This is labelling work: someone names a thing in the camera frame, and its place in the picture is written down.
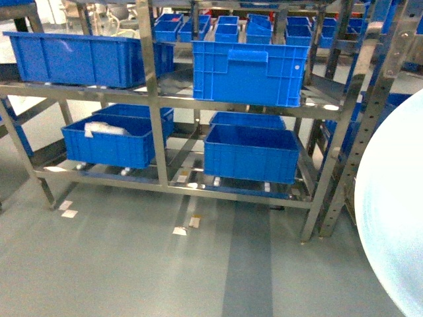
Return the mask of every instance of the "white round object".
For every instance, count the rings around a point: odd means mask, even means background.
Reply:
[[[371,138],[358,169],[355,209],[377,278],[408,316],[423,316],[423,90]]]

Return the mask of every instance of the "blue plastic crate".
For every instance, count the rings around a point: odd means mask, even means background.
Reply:
[[[163,13],[159,18],[157,18],[156,23],[160,21],[167,21],[167,22],[181,22],[183,21],[184,15],[176,14],[176,13]]]
[[[206,23],[200,23],[199,25],[199,36],[200,36],[200,41],[204,40],[204,38],[206,37],[206,33],[207,33],[207,26],[208,24]],[[182,28],[180,28],[179,30],[179,39],[181,42],[184,43],[189,43],[192,41],[192,24],[191,23],[185,23],[184,26]]]
[[[141,42],[133,38],[4,32],[24,81],[129,88],[145,83]],[[157,76],[174,70],[173,47],[155,44]]]
[[[85,124],[93,121],[123,127],[130,135],[93,132],[93,137],[85,137]],[[61,131],[69,160],[145,168],[155,156],[153,133],[148,119],[97,114],[63,127]]]
[[[247,43],[269,44],[271,39],[271,23],[263,18],[252,18],[247,24]]]
[[[311,26],[310,20],[308,17],[288,17],[287,19],[287,25],[305,25],[305,26]]]
[[[176,42],[182,22],[159,21],[154,27],[157,42]]]
[[[204,140],[204,174],[292,184],[298,156],[292,131],[217,124]]]
[[[305,25],[287,25],[285,38],[287,45],[310,46],[311,31]]]
[[[255,13],[249,13],[247,14],[247,18],[251,21],[254,20],[255,18],[261,18],[262,20],[267,20],[269,21],[269,16],[268,15],[256,15]]]
[[[216,42],[238,43],[238,26],[234,24],[218,24],[214,38]]]
[[[227,15],[221,15],[217,19],[217,24],[232,24],[232,25],[238,25],[239,17],[234,16],[227,16]]]
[[[281,116],[268,114],[246,114],[238,112],[216,112],[210,120],[210,125],[226,124],[246,127],[267,127],[285,130],[285,122]]]
[[[15,5],[27,5],[35,3],[35,0],[0,0],[0,7],[12,7]]]
[[[350,18],[348,21],[348,26],[351,26],[352,28],[361,28],[363,25],[363,19],[362,18]]]
[[[194,98],[299,106],[308,47],[193,42]]]
[[[313,29],[316,26],[316,17],[313,17]],[[331,26],[331,27],[336,27],[336,19],[335,18],[325,18],[323,21],[323,26]]]
[[[319,46],[321,48],[331,48],[335,34],[335,28],[332,26],[324,26],[320,37]]]
[[[150,119],[150,108],[148,106],[136,106],[133,104],[114,104],[107,108],[93,112],[93,114]],[[163,126],[163,136],[167,139],[173,133],[174,129],[174,110],[173,108],[161,108],[160,115]]]

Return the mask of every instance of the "white wall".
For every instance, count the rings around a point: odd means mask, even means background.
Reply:
[[[42,23],[65,23],[65,15],[60,10],[61,0],[36,0],[36,4],[38,8],[38,15],[40,16]]]

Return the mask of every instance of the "metal shelf tier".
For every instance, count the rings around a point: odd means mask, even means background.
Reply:
[[[301,241],[310,239],[315,223],[324,201],[327,201],[327,192],[332,183],[332,175],[337,163],[337,153],[342,144],[348,124],[352,116],[356,100],[361,91],[365,74],[369,71],[369,64],[375,48],[379,43],[383,17],[374,15],[378,6],[385,0],[376,0],[372,3],[368,18],[370,27],[364,35],[362,48],[358,52],[358,66],[354,70],[353,80],[349,87],[344,87],[330,78],[323,78],[313,74],[313,66],[316,58],[317,47],[323,27],[326,5],[332,1],[153,1],[154,6],[179,7],[184,3],[191,8],[194,25],[193,39],[198,36],[198,12],[203,8],[225,8],[225,9],[245,9],[251,11],[277,11],[274,42],[283,43],[286,15],[290,6],[314,4],[318,11],[316,28],[313,33],[312,46],[309,53],[307,70],[305,74],[305,85],[302,90],[301,106],[298,108],[281,107],[260,107],[245,104],[231,104],[224,102],[206,102],[194,100],[191,96],[175,94],[174,83],[181,82],[180,73],[175,72],[166,81],[158,81],[155,75],[153,58],[152,25],[150,16],[152,8],[147,0],[137,0],[136,9],[139,19],[139,31],[141,38],[142,54],[147,78],[147,93],[134,90],[102,89],[93,87],[71,87],[63,85],[39,85],[35,83],[19,83],[15,80],[3,81],[0,83],[0,94],[4,100],[0,106],[0,115],[4,118],[5,126],[9,130],[30,177],[40,185],[43,197],[51,207],[55,207],[56,201],[52,195],[46,179],[57,178],[68,180],[74,183],[84,182],[90,184],[100,184],[107,186],[117,186],[123,188],[136,188],[140,190],[151,190],[157,192],[167,192],[173,194],[196,195],[202,197],[214,197],[219,199],[241,200],[253,203],[265,203],[270,205],[281,205],[309,209],[305,224],[301,233]],[[83,31],[91,34],[89,22],[85,19],[85,5],[78,3],[80,17],[82,18]],[[342,39],[346,31],[346,23],[351,14],[354,0],[342,0],[343,11],[337,27],[337,38]],[[336,47],[331,49],[329,57],[329,73],[334,73],[339,54]],[[11,105],[7,99],[8,95],[39,96],[48,100],[58,100],[61,112],[66,124],[72,122],[71,114],[66,100],[89,100],[99,101],[102,107],[108,106],[111,102],[127,104],[146,104],[150,107],[151,122],[153,126],[153,138],[155,144],[156,158],[153,164],[145,170],[132,171],[127,176],[121,176],[120,170],[116,168],[105,168],[104,166],[91,164],[77,170],[76,166],[71,168],[51,169],[63,162],[65,157],[65,146],[63,140],[57,141],[40,149],[29,157],[16,132],[15,120],[9,117],[8,109]],[[329,110],[325,105],[338,106],[335,111]],[[171,106],[175,108],[187,108],[194,110],[194,122],[190,124],[178,124],[173,137],[181,137],[186,140],[184,146],[179,151],[165,150],[163,143],[163,133],[161,126],[160,108]],[[35,110],[28,117],[38,111],[42,111],[43,106],[34,107]],[[309,156],[310,148],[315,144],[315,131],[312,131],[310,142],[301,150],[298,163],[298,175],[296,182],[292,186],[280,184],[265,184],[260,182],[238,182],[235,180],[213,178],[202,173],[202,154],[192,150],[195,142],[204,137],[207,126],[200,125],[200,110],[222,110],[236,112],[256,112],[265,110],[268,114],[280,114],[284,116],[296,117],[295,132],[298,134],[302,118],[312,118],[316,126],[321,120],[336,120],[338,126],[334,133],[329,153],[331,155],[325,161],[325,165],[317,172]]]

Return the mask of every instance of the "paper scrap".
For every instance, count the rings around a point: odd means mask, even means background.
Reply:
[[[178,179],[176,180],[176,182],[178,182],[178,183],[185,183],[187,178],[188,178],[188,171],[187,170],[183,170],[180,173],[180,175],[178,176]]]
[[[62,217],[65,218],[74,218],[74,216],[77,214],[78,212],[76,210],[70,210],[68,209],[67,211],[65,211],[64,213],[61,214]]]
[[[198,228],[200,226],[201,216],[193,215],[190,220],[189,226],[192,228]]]
[[[46,166],[44,169],[49,170],[50,172],[66,172],[66,169],[58,166]]]
[[[173,234],[179,234],[180,236],[186,236],[186,228],[185,227],[175,227],[173,229]]]
[[[72,203],[73,201],[65,200],[63,203],[61,203],[59,210],[63,210],[63,211],[68,210],[69,207],[71,207]]]
[[[179,175],[178,176],[178,179],[176,180],[176,182],[178,182],[178,183],[185,183],[186,179],[187,179],[187,176],[185,176],[185,175]]]

